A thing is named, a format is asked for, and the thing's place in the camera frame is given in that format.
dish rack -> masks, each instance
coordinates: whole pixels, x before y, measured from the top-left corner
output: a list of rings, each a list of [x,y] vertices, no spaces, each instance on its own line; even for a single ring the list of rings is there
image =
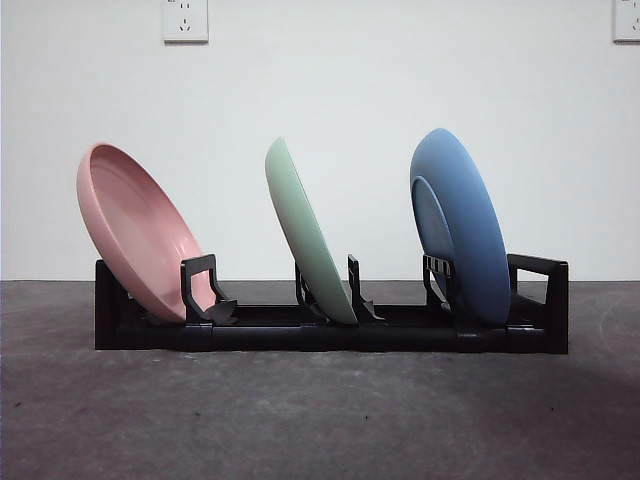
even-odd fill
[[[215,255],[184,260],[180,266],[184,324],[159,322],[132,298],[103,260],[96,262],[95,348],[219,350],[449,351],[568,353],[568,264],[524,255],[508,255],[511,310],[506,325],[487,325],[458,306],[453,262],[429,255],[422,259],[425,302],[374,304],[362,296],[359,262],[348,256],[351,302],[358,323],[337,324],[319,308],[297,265],[297,304],[243,305],[225,295]],[[544,303],[518,293],[517,272],[547,276]],[[191,292],[194,275],[208,272],[216,304],[202,310]],[[446,284],[441,298],[432,275]]]

pink plate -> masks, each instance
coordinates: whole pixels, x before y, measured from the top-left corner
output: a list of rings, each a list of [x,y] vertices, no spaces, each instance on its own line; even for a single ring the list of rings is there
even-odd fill
[[[89,235],[122,286],[158,319],[184,322],[180,263],[202,251],[160,186],[122,150],[98,144],[78,168],[77,190]],[[192,290],[203,310],[215,304],[207,272]]]

plate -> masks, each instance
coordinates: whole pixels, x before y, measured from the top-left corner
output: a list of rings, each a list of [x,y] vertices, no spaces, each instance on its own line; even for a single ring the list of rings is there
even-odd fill
[[[76,187],[89,235],[114,276],[159,320],[184,322],[180,263],[202,251],[160,186],[125,152],[98,144],[80,163]],[[214,305],[207,272],[192,282],[200,307]]]
[[[450,132],[437,129],[411,162],[411,200],[424,252],[452,260],[457,299],[485,323],[504,325],[511,289],[500,225],[480,172]],[[443,279],[436,276],[444,291]]]
[[[291,155],[282,138],[265,161],[269,193],[293,258],[320,309],[339,323],[358,323]]]

electrical outlet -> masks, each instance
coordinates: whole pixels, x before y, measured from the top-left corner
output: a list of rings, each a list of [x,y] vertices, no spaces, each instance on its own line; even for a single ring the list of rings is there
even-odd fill
[[[163,0],[165,43],[209,41],[208,0]]]
[[[613,1],[613,41],[640,42],[640,0]]]

concrete floor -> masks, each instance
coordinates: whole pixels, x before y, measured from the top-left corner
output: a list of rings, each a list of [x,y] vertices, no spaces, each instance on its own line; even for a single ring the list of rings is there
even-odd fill
[[[2,478],[640,478],[640,283],[571,285],[568,356],[94,351],[92,288],[2,284]]]

